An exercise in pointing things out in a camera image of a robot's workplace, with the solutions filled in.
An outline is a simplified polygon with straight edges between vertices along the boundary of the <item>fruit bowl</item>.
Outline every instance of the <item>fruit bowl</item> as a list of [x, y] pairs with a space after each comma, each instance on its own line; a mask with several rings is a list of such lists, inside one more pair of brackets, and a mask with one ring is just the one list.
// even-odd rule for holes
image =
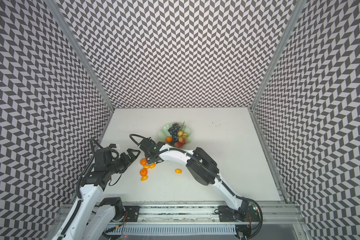
[[[173, 147], [181, 148], [192, 142], [192, 131], [184, 124], [173, 122], [165, 125], [158, 133], [158, 140], [165, 142]], [[168, 142], [167, 137], [171, 137], [172, 141]]]

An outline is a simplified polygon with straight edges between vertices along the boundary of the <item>orange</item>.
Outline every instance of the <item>orange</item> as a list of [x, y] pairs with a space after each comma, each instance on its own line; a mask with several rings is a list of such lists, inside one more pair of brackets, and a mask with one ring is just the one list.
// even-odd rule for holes
[[143, 169], [140, 170], [140, 175], [141, 176], [145, 176], [147, 174], [148, 174], [148, 171], [146, 169], [143, 168]]
[[147, 164], [147, 160], [145, 158], [140, 160], [140, 164], [141, 165], [146, 165]]

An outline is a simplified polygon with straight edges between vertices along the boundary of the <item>chevron patterned wall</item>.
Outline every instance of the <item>chevron patterned wall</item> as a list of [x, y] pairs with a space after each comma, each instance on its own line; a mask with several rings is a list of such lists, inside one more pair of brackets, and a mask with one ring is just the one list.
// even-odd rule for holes
[[46, 235], [109, 116], [44, 3], [0, 0], [0, 239]]
[[308, 0], [255, 113], [314, 239], [360, 239], [360, 0]]
[[249, 106], [296, 0], [57, 0], [116, 108]]

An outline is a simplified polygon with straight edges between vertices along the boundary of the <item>white table surface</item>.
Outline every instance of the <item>white table surface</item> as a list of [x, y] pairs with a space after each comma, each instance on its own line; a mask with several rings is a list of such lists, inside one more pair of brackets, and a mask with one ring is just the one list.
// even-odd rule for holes
[[[239, 194], [254, 200], [280, 200], [247, 108], [116, 109], [101, 144], [118, 144], [122, 152], [138, 149], [129, 134], [157, 142], [160, 129], [174, 121], [185, 121], [192, 130], [192, 142], [186, 149], [204, 149]], [[121, 197], [124, 202], [223, 200], [212, 186], [199, 184], [185, 166], [174, 162], [164, 161], [148, 169], [148, 180], [140, 181], [142, 158], [143, 152], [116, 185], [106, 187], [102, 198]], [[111, 182], [118, 178], [119, 174], [114, 174]]]

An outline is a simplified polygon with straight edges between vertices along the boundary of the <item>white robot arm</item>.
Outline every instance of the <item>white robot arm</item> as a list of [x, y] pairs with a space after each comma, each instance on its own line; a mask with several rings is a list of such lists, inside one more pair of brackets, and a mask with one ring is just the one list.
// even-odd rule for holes
[[[134, 136], [141, 137], [143, 140], [138, 143], [134, 140]], [[234, 192], [225, 183], [216, 162], [203, 149], [182, 150], [163, 142], [156, 144], [151, 138], [136, 134], [131, 134], [130, 138], [144, 151], [148, 164], [162, 161], [177, 162], [186, 166], [199, 183], [213, 185], [224, 197], [227, 206], [230, 208], [228, 214], [231, 215], [232, 221], [244, 221], [249, 202], [256, 204], [262, 221], [259, 205], [254, 200], [244, 198]], [[100, 148], [94, 152], [93, 157], [96, 160], [93, 165], [94, 171], [89, 170], [86, 175], [79, 179], [76, 188], [77, 199], [53, 240], [97, 240], [112, 219], [116, 221], [123, 219], [125, 210], [120, 197], [105, 198], [100, 203], [95, 217], [87, 224], [97, 200], [110, 180], [110, 176], [115, 173], [123, 173], [140, 153], [140, 151], [128, 149], [128, 154], [122, 153], [119, 157], [119, 154], [112, 149], [113, 147], [115, 145], [111, 144], [109, 147]], [[113, 157], [112, 152], [115, 152], [117, 157]], [[261, 228], [261, 221], [256, 233]]]
[[[178, 151], [178, 149], [174, 149], [172, 146], [165, 144], [160, 148], [160, 152], [163, 152], [161, 154], [159, 154], [159, 157], [163, 160], [163, 161], [171, 161], [171, 162], [177, 162], [181, 165], [186, 166], [188, 160], [191, 159], [190, 156], [187, 155], [191, 154], [193, 155], [193, 150], [184, 150], [185, 153]], [[224, 178], [221, 176], [220, 173], [216, 173], [218, 175], [218, 178], [215, 177], [214, 178], [214, 184], [213, 187], [224, 197], [225, 202], [227, 203], [227, 206], [230, 207], [231, 209], [234, 210], [238, 210], [241, 207], [241, 204], [243, 202], [242, 199], [238, 199], [236, 196], [241, 197], [239, 194], [237, 194], [236, 192], [234, 192], [233, 190], [231, 190], [233, 192], [230, 193], [228, 191], [228, 189], [231, 189], [224, 181]]]

